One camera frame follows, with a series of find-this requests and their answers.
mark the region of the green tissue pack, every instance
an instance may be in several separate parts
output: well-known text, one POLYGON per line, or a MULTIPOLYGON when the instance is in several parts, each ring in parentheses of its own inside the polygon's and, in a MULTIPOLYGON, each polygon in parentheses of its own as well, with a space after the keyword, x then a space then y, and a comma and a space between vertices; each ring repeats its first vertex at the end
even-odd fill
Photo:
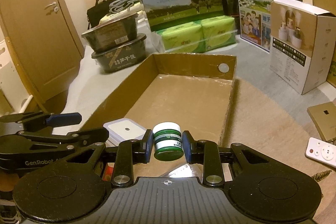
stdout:
POLYGON ((159 52, 205 52, 202 26, 199 22, 188 22, 157 31, 159 52))
POLYGON ((205 49, 210 51, 236 43, 236 24, 233 17, 219 16, 201 20, 205 49))
POLYGON ((202 53, 236 43, 235 19, 218 16, 152 32, 158 52, 202 53))

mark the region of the remote button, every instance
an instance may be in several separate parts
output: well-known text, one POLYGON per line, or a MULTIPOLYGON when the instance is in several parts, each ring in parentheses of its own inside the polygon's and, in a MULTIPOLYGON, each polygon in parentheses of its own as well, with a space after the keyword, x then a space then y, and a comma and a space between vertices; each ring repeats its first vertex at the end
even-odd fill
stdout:
POLYGON ((325 145, 321 150, 322 157, 325 160, 332 160, 334 158, 334 150, 331 145, 325 145))

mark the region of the black bag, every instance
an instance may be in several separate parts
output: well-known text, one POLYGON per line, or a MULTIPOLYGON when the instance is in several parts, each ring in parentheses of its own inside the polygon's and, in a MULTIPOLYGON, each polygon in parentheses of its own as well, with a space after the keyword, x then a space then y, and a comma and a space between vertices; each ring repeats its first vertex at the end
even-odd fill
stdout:
POLYGON ((89 25, 87 29, 97 26, 99 21, 110 12, 110 3, 116 0, 103 0, 101 3, 98 3, 99 0, 96 0, 95 6, 87 10, 87 20, 89 25))

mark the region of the jar label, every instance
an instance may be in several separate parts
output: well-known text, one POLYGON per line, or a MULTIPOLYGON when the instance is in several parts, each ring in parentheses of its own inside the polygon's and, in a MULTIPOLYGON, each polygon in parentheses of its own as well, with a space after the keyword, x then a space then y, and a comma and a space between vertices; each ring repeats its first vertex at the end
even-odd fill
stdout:
POLYGON ((170 147, 170 146, 178 147, 178 148, 182 149, 182 143, 181 142, 175 141, 175 140, 166 140, 166 141, 158 142, 155 145, 155 150, 158 150, 158 149, 163 148, 163 147, 170 147))
POLYGON ((180 141, 182 141, 181 136, 179 136, 177 134, 170 134, 170 133, 159 135, 159 136, 154 138, 154 141, 157 141, 158 139, 164 138, 164 137, 166 137, 166 138, 174 137, 174 138, 178 138, 180 141))

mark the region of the white remote control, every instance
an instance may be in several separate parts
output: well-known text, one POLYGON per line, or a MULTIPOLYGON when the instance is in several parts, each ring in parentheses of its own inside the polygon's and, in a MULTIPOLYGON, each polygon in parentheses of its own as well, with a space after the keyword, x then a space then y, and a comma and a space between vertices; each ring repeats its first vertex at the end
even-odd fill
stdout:
POLYGON ((336 146, 331 143, 310 138, 306 150, 306 156, 313 160, 336 167, 336 146))

